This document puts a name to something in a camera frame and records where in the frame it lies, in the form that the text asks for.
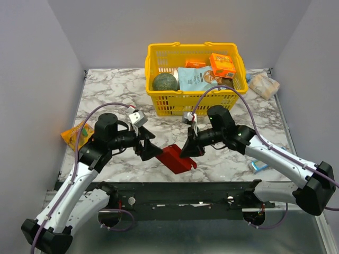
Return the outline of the red paper box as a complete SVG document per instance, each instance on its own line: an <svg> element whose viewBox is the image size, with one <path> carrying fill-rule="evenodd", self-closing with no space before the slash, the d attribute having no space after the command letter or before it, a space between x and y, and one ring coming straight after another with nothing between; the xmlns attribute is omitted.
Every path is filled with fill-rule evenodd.
<svg viewBox="0 0 339 254"><path fill-rule="evenodd" d="M197 168L197 163L189 157L181 158L181 148L176 144L167 146L156 158L174 174L181 174Z"/></svg>

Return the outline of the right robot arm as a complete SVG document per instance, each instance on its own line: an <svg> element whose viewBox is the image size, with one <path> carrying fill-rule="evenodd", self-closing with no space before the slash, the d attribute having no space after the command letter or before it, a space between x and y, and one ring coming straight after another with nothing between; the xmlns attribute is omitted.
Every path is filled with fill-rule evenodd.
<svg viewBox="0 0 339 254"><path fill-rule="evenodd" d="M212 127L203 131L197 127L195 114L184 113L183 122L190 127L182 158L203 156L206 146L222 142L226 148L255 158L291 180L289 184L260 180L244 193L247 206L278 201L296 204L311 215L322 214L336 189L331 165L301 159L264 139L254 129L235 124L230 112L221 105L209 108L207 113Z"/></svg>

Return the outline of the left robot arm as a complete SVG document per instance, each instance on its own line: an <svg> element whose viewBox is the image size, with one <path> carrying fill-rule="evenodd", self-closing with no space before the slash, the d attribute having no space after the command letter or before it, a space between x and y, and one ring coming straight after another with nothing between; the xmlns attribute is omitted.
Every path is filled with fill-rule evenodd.
<svg viewBox="0 0 339 254"><path fill-rule="evenodd" d="M135 110L129 119L131 124L119 131L118 125L124 123L115 114L100 115L93 135L82 147L76 147L73 169L57 194L35 219L27 219L22 224L32 253L35 248L47 253L65 252L69 248L72 236L71 227L66 224L68 218L82 193L114 156L114 150L123 153L124 149L133 148L143 161L163 153L151 143L155 135L143 126L147 122L145 114Z"/></svg>

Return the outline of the small orange flat box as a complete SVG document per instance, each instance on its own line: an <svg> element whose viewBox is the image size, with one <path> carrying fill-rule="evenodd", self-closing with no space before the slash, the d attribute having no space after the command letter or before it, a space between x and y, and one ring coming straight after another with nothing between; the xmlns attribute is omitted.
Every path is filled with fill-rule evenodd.
<svg viewBox="0 0 339 254"><path fill-rule="evenodd" d="M191 60L188 60L185 62L185 68L202 68L205 66L206 66L205 62L198 62L198 61L191 61Z"/></svg>

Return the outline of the large orange snack box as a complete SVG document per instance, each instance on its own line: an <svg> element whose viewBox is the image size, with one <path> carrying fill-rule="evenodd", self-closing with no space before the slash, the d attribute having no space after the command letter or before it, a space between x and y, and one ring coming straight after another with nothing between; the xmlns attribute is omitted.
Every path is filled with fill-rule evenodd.
<svg viewBox="0 0 339 254"><path fill-rule="evenodd" d="M237 73L230 56L212 53L209 57L213 74L217 77L233 79Z"/></svg>

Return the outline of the green round melon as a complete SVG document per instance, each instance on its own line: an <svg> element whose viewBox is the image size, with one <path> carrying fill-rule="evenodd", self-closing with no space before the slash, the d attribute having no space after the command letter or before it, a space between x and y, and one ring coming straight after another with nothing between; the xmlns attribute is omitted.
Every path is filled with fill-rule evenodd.
<svg viewBox="0 0 339 254"><path fill-rule="evenodd" d="M165 90L178 90L178 83L176 78L170 73L160 73L153 80L153 90L165 91Z"/></svg>

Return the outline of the blue small packet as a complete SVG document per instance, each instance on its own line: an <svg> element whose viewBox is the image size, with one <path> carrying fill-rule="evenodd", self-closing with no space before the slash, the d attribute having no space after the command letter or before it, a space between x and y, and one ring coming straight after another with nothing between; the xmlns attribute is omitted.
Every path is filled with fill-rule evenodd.
<svg viewBox="0 0 339 254"><path fill-rule="evenodd" d="M249 164L249 168L254 174L256 174L256 173L268 168L268 165L263 163L260 160L254 160Z"/></svg>

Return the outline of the light blue chips bag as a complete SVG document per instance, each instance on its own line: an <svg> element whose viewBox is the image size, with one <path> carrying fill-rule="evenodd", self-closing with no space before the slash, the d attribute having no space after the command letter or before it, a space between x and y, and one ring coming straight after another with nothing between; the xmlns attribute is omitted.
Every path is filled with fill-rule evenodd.
<svg viewBox="0 0 339 254"><path fill-rule="evenodd" d="M215 76L210 66L201 68L179 67L177 72L180 90L186 92L206 91L219 85L234 87L232 79Z"/></svg>

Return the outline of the yellow plastic shopping basket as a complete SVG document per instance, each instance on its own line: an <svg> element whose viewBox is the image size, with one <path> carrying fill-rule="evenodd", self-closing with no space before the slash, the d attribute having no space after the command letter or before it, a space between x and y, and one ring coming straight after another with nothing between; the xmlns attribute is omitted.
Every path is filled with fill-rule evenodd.
<svg viewBox="0 0 339 254"><path fill-rule="evenodd" d="M145 59L146 93L150 96L158 116L180 116L184 112L193 111L196 105L198 108L195 113L206 115L207 109L211 106L222 105L231 109L235 105L239 96L229 89L214 89L201 102L198 100L203 95L203 91L153 90L153 80L158 74L171 73L175 68L184 67L188 60L205 62L208 65L212 53L231 56L237 71L233 79L233 87L239 94L246 94L248 91L245 80L246 71L237 45L234 43L181 44L173 42L153 43L148 46Z"/></svg>

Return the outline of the orange gummy candy bag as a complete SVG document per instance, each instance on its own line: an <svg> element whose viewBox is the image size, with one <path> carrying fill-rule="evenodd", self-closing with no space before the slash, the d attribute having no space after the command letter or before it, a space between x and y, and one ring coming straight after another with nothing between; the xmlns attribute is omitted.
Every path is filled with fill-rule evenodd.
<svg viewBox="0 0 339 254"><path fill-rule="evenodd" d="M69 129L63 133L61 133L61 137L63 140L67 143L67 145L75 152L76 151L76 140L77 135L80 130L80 127L82 126L83 122L78 124L77 126L73 127L72 129ZM83 129L81 130L79 143L78 143L78 149L80 149L94 134L94 129L89 125L85 124Z"/></svg>

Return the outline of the blue item behind basket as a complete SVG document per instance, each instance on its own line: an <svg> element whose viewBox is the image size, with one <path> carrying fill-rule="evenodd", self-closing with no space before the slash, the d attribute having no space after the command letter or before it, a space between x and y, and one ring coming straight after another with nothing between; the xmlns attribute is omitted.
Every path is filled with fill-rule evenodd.
<svg viewBox="0 0 339 254"><path fill-rule="evenodd" d="M246 73L246 76L245 76L245 78L246 78L246 82L247 82L247 83L249 83L249 82L250 82L250 80L251 80L251 74L249 74L249 73Z"/></svg>

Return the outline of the beige tissue packet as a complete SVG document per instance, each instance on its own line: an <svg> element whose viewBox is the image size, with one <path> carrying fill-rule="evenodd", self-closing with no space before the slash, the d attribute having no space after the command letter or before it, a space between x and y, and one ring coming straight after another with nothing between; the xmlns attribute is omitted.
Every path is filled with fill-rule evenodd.
<svg viewBox="0 0 339 254"><path fill-rule="evenodd" d="M251 77L249 88L268 101L278 92L280 83L261 72Z"/></svg>

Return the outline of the black mounting base plate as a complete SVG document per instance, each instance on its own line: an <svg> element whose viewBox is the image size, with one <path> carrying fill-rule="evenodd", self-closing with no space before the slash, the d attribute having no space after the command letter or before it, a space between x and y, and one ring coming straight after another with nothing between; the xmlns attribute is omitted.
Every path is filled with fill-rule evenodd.
<svg viewBox="0 0 339 254"><path fill-rule="evenodd" d="M101 209L121 208L126 219L136 221L242 220L253 218L263 207L254 195L253 182L216 183L107 183L86 184L64 198L58 216L68 223Z"/></svg>

